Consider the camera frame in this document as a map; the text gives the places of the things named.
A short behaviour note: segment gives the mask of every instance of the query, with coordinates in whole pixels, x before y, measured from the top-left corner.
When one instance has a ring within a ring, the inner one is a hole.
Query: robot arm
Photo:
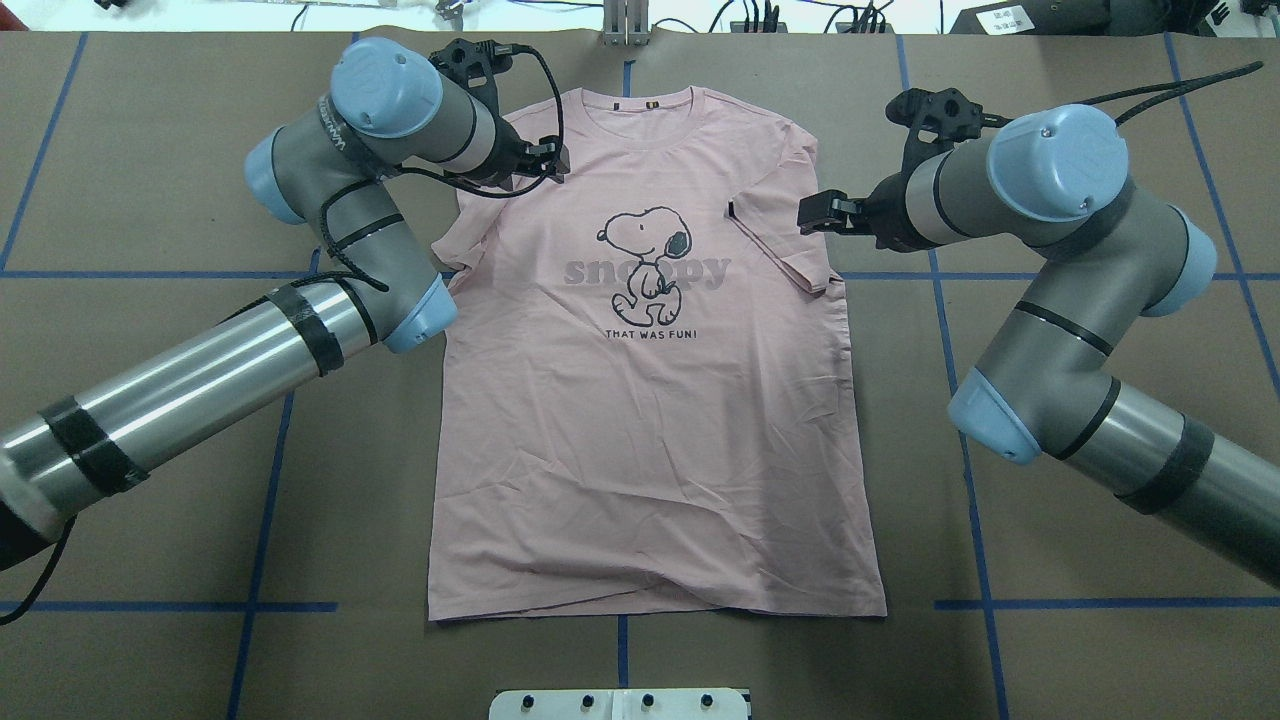
[[[940,132],[940,152],[909,141],[904,172],[868,199],[805,199],[803,231],[874,234],[899,252],[1018,236],[1046,263],[952,398],[955,425],[1018,464],[1065,461],[1280,585],[1280,469],[1102,370],[1139,315],[1174,313],[1208,287],[1213,242],[1134,183],[1100,110],[1006,122],[955,90],[910,92],[895,102],[916,106],[913,129]],[[946,141],[983,124],[1004,127]]]
[[[81,510],[356,352],[379,342],[404,352],[444,329],[457,309],[380,181],[422,173],[399,167],[410,156],[481,193],[475,188],[509,190],[513,174],[538,179],[508,196],[559,179],[559,137],[531,145],[498,115],[493,74],[517,53],[536,55],[461,40],[431,60],[384,38],[349,46],[332,92],[244,164],[253,195],[276,218],[311,224],[344,269],[275,288],[0,433],[0,570],[56,541]],[[483,85],[462,88],[480,77]]]

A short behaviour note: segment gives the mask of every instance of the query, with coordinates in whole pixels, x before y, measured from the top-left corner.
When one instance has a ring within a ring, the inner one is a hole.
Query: black band
[[[951,232],[973,240],[974,236],[957,228],[956,224],[951,222],[951,218],[947,217],[947,211],[942,209],[942,195],[938,193],[938,184],[942,181],[942,167],[946,165],[947,160],[950,159],[951,159],[950,152],[943,155],[942,160],[938,161],[937,172],[933,173],[933,206],[938,210],[938,218],[942,218],[942,222],[946,223],[948,228],[951,228]]]
[[[268,293],[266,299],[279,307],[280,313],[284,313],[284,316],[293,324],[293,329],[298,331],[298,336],[302,337],[302,342],[307,345],[311,357],[316,361],[316,368],[320,369],[321,378],[342,368],[346,359],[342,356],[338,338],[329,332],[324,320],[316,315],[315,307],[307,302],[306,297],[302,297],[301,292],[283,286]]]
[[[347,234],[346,237],[343,237],[342,240],[339,240],[333,245],[333,250],[346,250],[383,228],[388,228],[390,225],[394,225],[396,223],[403,223],[403,222],[404,222],[404,215],[401,215],[399,213],[387,215],[380,220],[374,220],[367,225],[360,228],[358,231]]]
[[[347,299],[356,306],[356,313],[360,313],[360,319],[365,323],[365,329],[369,332],[370,347],[378,345],[378,328],[374,327],[374,319],[369,315],[369,307],[365,307],[365,301],[360,299],[360,295],[351,287],[347,278],[337,278],[334,282],[347,293]]]
[[[0,500],[0,568],[26,560],[50,544]]]
[[[1102,401],[1102,406],[1098,407],[1098,411],[1089,419],[1089,424],[1084,425],[1084,429],[1080,430],[1080,434],[1076,436],[1074,441],[1071,441],[1071,445],[1066,446],[1066,450],[1055,454],[1053,457],[1056,460],[1066,460],[1068,457],[1075,455],[1078,450],[1084,447],[1084,443],[1089,442],[1093,433],[1098,432],[1098,428],[1102,427],[1102,421],[1111,414],[1111,409],[1115,407],[1117,397],[1120,397],[1120,380],[1111,378],[1111,389],[1107,391],[1107,397]]]
[[[124,492],[147,479],[146,470],[129,460],[74,397],[45,407],[40,416],[72,462],[102,495]]]
[[[458,155],[462,155],[463,152],[466,152],[467,149],[471,147],[471,141],[475,140],[476,126],[479,126],[479,124],[480,124],[480,117],[476,113],[476,104],[472,102],[471,104],[471,131],[467,132],[467,140],[466,140],[466,142],[463,142],[462,147],[458,147],[458,151],[454,152],[453,155],[449,155],[448,158],[442,158],[439,160],[431,160],[431,161],[435,163],[436,165],[442,165],[444,163],[448,163],[449,160],[456,160],[458,158]]]
[[[1073,320],[1070,320],[1068,318],[1064,318],[1064,316],[1059,315],[1057,313],[1055,313],[1055,311],[1052,311],[1052,310],[1050,310],[1047,307],[1041,307],[1039,305],[1036,305],[1034,302],[1028,302],[1025,300],[1019,300],[1018,305],[1014,305],[1014,310],[1021,310],[1023,313],[1027,313],[1028,315],[1034,315],[1034,316],[1039,318],[1041,320],[1044,320],[1046,323],[1050,323],[1052,325],[1057,325],[1057,327],[1062,328],[1064,331],[1074,334],[1075,337],[1083,340],[1084,342],[1092,345],[1098,352],[1101,352],[1103,355],[1110,356],[1111,351],[1115,350],[1115,347],[1112,347],[1110,342],[1107,342],[1107,341],[1102,340],[1101,337],[1098,337],[1097,334],[1094,334],[1093,331],[1091,331],[1089,328],[1085,328],[1084,325],[1076,324],[1075,322],[1073,322]]]
[[[342,156],[351,161],[361,174],[379,181],[401,174],[396,165],[383,161],[376,152],[365,145],[364,140],[360,140],[356,129],[334,108],[332,97],[328,95],[320,97],[316,102],[316,109],[320,113],[320,126],[324,128],[325,135],[329,136],[329,141],[333,142],[338,152],[342,152]]]
[[[1129,205],[1133,204],[1133,193],[1137,187],[1132,178],[1126,179],[1124,187],[1120,188],[1120,195],[1110,205],[1094,213],[1083,225],[1071,231],[1071,234],[1044,247],[1032,247],[1032,250],[1038,252],[1041,258],[1052,261],[1066,260],[1093,250],[1124,219]]]
[[[1143,515],[1155,515],[1169,507],[1201,478],[1213,452],[1213,438],[1208,425],[1183,415],[1183,437],[1160,473],[1134,492],[1116,497]]]

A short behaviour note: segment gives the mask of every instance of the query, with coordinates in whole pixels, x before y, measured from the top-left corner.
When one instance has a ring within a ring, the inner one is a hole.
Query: cartoon dog
[[[689,255],[692,241],[680,213],[667,206],[618,213],[605,220],[595,240],[640,260],[627,278],[627,295],[613,296],[613,311],[639,328],[673,323],[680,315],[680,288],[662,274],[658,260]]]

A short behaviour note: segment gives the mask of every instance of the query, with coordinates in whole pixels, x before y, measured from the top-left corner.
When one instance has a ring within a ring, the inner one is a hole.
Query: shirt
[[[428,616],[884,615],[815,138],[701,87],[563,94],[572,172],[460,193]],[[545,101],[508,117],[557,132]]]

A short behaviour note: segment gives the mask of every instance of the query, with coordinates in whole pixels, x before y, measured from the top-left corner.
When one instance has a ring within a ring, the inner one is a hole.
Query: metal bracket
[[[506,691],[489,720],[750,720],[751,693],[731,688]]]
[[[605,45],[649,45],[649,0],[604,0]]]

